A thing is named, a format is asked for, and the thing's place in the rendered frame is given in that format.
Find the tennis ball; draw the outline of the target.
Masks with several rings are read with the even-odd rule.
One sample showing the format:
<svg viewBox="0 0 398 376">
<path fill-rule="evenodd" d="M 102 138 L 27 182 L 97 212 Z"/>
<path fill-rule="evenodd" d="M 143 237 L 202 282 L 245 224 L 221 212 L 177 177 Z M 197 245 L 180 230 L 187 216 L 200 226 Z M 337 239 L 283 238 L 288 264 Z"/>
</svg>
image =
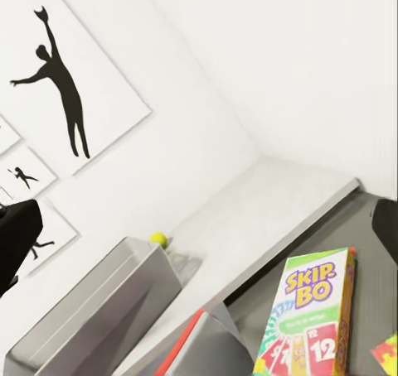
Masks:
<svg viewBox="0 0 398 376">
<path fill-rule="evenodd" d="M 160 243 L 161 247 L 167 247 L 167 237 L 163 233 L 155 233 L 151 238 L 151 242 Z"/>
</svg>

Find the board game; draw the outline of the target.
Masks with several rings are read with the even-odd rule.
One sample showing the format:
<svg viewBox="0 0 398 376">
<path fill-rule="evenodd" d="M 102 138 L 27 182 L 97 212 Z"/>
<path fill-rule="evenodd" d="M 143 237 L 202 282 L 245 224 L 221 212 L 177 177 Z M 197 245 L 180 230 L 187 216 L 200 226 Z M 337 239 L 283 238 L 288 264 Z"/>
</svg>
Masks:
<svg viewBox="0 0 398 376">
<path fill-rule="evenodd" d="M 289 258 L 251 376 L 345 376 L 356 249 Z"/>
</svg>

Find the jigsaw puzzle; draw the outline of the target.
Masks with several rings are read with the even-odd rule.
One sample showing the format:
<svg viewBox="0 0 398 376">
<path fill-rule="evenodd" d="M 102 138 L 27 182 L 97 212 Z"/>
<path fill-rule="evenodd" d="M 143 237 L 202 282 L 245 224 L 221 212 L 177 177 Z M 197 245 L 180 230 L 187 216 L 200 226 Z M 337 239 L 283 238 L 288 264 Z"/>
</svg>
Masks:
<svg viewBox="0 0 398 376">
<path fill-rule="evenodd" d="M 377 346 L 372 353 L 388 373 L 388 376 L 398 376 L 398 335 Z"/>
</svg>

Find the toy box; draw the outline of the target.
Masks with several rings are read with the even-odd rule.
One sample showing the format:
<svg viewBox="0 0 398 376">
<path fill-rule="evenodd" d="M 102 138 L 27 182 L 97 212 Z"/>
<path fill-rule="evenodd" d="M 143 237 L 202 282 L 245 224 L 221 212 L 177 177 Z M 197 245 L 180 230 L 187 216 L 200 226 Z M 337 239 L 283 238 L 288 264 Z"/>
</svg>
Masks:
<svg viewBox="0 0 398 376">
<path fill-rule="evenodd" d="M 110 376 L 182 289 L 165 248 L 122 239 L 6 353 L 1 376 Z"/>
</svg>

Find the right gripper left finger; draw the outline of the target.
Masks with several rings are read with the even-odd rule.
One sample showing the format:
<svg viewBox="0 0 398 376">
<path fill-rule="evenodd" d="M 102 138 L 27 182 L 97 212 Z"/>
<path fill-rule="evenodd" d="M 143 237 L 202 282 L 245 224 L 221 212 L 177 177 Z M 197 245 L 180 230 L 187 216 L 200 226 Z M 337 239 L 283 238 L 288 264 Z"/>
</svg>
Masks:
<svg viewBox="0 0 398 376">
<path fill-rule="evenodd" d="M 40 200 L 35 198 L 0 207 L 0 296 L 43 230 L 41 217 Z"/>
</svg>

